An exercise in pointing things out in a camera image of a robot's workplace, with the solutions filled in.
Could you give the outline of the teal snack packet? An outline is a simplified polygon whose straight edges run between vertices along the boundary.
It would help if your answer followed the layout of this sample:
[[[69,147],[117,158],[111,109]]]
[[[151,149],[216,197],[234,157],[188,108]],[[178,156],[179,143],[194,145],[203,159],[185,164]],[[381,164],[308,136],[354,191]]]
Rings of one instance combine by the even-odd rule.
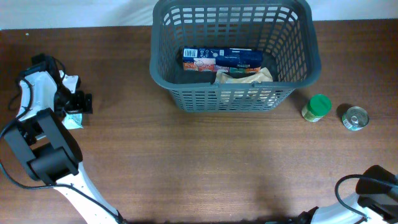
[[[62,124],[68,129],[83,129],[83,115],[80,114],[66,114]]]

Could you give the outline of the blue cardboard box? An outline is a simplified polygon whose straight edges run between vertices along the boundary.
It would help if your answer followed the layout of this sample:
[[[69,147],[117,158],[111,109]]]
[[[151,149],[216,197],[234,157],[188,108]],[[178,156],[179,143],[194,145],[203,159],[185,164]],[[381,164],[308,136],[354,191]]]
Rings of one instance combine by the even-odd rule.
[[[184,70],[256,73],[261,69],[263,54],[251,49],[185,47],[182,62]]]

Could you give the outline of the tan paper pouch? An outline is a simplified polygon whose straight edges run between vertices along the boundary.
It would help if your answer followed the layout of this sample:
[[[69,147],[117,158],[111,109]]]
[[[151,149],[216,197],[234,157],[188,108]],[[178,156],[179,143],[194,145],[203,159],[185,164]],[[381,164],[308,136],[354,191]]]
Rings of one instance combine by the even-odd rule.
[[[242,84],[242,83],[262,83],[273,82],[274,79],[270,71],[264,67],[256,73],[224,73],[217,72],[215,84]]]

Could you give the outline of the green lid jar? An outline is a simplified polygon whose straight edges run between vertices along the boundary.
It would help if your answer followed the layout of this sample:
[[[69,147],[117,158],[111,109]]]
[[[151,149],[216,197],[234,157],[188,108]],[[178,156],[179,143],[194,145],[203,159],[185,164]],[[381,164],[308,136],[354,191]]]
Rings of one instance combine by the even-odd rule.
[[[302,108],[302,116],[309,122],[317,122],[327,115],[332,107],[329,97],[325,95],[315,95]]]

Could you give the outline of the silver tin can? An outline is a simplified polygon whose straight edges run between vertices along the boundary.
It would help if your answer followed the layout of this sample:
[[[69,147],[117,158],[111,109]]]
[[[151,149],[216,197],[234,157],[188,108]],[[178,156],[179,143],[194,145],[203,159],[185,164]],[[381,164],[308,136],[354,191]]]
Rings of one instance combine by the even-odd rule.
[[[350,131],[359,131],[369,124],[368,112],[359,107],[352,106],[343,114],[342,123]]]

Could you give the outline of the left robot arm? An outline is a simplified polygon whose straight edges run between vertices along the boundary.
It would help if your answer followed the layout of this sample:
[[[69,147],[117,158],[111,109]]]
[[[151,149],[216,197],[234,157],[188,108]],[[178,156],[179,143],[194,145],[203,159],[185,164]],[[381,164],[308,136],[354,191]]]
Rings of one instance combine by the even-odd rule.
[[[39,54],[31,62],[16,78],[19,111],[1,137],[27,175],[43,183],[38,190],[60,192],[87,223],[126,223],[88,177],[82,151],[69,132],[81,127],[83,114],[93,112],[92,95],[79,89],[80,77],[67,75],[55,57]]]

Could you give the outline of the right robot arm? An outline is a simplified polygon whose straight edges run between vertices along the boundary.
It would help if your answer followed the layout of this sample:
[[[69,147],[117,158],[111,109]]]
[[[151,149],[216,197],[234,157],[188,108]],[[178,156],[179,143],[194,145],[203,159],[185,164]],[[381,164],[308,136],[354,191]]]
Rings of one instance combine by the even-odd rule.
[[[358,179],[354,193],[342,199],[341,184]],[[342,177],[335,185],[337,202],[301,213],[292,223],[304,224],[397,224],[397,176],[379,165],[363,174]]]

